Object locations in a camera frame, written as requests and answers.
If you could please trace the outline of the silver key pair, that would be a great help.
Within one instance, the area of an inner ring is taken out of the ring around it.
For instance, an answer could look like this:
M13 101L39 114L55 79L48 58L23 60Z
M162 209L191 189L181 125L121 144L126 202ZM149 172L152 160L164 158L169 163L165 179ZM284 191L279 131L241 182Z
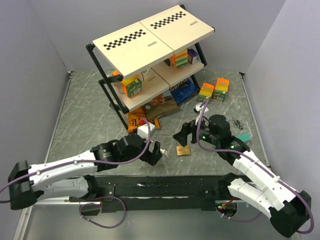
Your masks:
M165 150L165 149L160 149L160 151L161 151L161 153L162 153L163 156L165 156L165 157L167 157L167 158L169 157L167 150Z

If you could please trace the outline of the large brass padlock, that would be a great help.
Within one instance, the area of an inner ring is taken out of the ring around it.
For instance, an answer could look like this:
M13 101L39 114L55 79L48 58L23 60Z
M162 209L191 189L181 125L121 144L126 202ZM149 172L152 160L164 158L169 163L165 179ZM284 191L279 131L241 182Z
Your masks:
M180 143L177 142L176 146L176 153L177 156L190 156L191 155L191 148L187 144L186 146L182 146Z

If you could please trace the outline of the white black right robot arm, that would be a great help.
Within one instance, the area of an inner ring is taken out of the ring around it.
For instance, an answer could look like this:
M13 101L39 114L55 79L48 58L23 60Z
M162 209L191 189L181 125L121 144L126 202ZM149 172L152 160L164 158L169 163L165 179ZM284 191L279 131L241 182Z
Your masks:
M208 121L185 122L173 138L185 147L189 135L193 144L204 141L215 146L223 160L250 179L248 183L233 173L225 175L218 187L223 199L235 197L247 202L267 216L275 230L286 238L299 232L307 221L314 226L311 196L287 185L262 164L248 145L232 135L225 116L215 114Z

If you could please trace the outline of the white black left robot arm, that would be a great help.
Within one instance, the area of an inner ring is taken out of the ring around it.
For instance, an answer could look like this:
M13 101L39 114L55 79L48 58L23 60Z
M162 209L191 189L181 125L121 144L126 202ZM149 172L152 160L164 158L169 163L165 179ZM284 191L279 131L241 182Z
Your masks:
M44 164L16 163L8 176L11 210L22 210L43 199L74 197L93 201L99 195L95 173L137 159L154 166L163 156L156 141L149 150L147 138L127 135L98 144L78 155Z

